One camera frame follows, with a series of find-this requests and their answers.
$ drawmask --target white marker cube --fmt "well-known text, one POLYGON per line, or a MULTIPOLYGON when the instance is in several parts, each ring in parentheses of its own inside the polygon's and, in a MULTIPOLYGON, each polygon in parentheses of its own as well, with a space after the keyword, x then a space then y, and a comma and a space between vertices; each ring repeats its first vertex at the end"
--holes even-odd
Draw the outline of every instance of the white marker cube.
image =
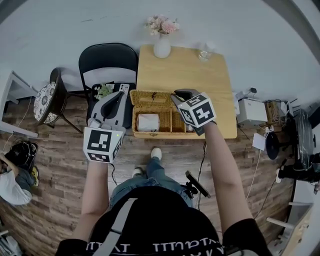
POLYGON ((124 133, 101 128, 84 128, 83 152, 90 161, 113 163, 122 145, 124 133))
POLYGON ((211 99, 205 92, 182 102, 178 105, 178 110, 184 122, 196 128, 217 118, 211 99))

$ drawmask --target wicker basket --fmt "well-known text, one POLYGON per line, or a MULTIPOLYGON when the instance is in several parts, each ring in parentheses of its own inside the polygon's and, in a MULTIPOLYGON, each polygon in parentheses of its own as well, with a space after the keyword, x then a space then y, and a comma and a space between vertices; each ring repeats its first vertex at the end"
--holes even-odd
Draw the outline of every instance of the wicker basket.
POLYGON ((171 100, 171 92, 131 90, 131 102, 134 105, 132 114, 132 130, 137 138, 152 139, 188 139, 195 132, 187 132, 186 125, 171 100), (157 132, 138 131, 139 114, 158 114, 160 128, 157 132))

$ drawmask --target white vase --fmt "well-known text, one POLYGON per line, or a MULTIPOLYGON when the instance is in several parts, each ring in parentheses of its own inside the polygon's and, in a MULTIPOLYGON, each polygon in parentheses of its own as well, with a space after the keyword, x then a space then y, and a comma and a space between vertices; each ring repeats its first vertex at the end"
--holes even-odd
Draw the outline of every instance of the white vase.
POLYGON ((160 34, 159 40, 153 46, 153 53, 158 58, 166 58, 171 52, 168 34, 160 34))

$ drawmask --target patterned cushion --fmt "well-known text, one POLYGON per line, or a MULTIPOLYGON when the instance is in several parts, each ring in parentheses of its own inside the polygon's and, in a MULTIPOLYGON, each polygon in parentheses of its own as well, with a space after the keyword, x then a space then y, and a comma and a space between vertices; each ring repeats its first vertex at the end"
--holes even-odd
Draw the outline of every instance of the patterned cushion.
MULTIPOLYGON (((56 83, 52 82, 45 87, 43 87, 37 94, 34 100, 33 113, 37 121, 41 119, 43 114, 46 112, 46 109, 49 105, 49 102, 54 95, 56 89, 56 83)), ((48 124, 58 119, 59 117, 56 114, 49 113, 47 118, 44 121, 44 124, 48 124)))

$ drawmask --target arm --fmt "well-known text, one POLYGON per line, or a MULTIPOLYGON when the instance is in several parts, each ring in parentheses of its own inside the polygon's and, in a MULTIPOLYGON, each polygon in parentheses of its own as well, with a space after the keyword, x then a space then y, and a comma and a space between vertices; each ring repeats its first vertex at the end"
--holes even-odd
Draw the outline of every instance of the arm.
POLYGON ((18 167, 13 162, 8 160, 3 153, 0 153, 0 160, 4 161, 11 168, 11 170, 14 173, 14 177, 18 176, 18 174, 19 174, 18 167))
POLYGON ((87 242, 95 223, 108 206, 108 165, 90 161, 82 195, 81 216, 71 238, 87 242))
POLYGON ((246 201, 236 161, 218 126, 209 122, 204 125, 204 133, 221 228, 224 233, 233 224, 244 219, 252 219, 252 214, 246 201))

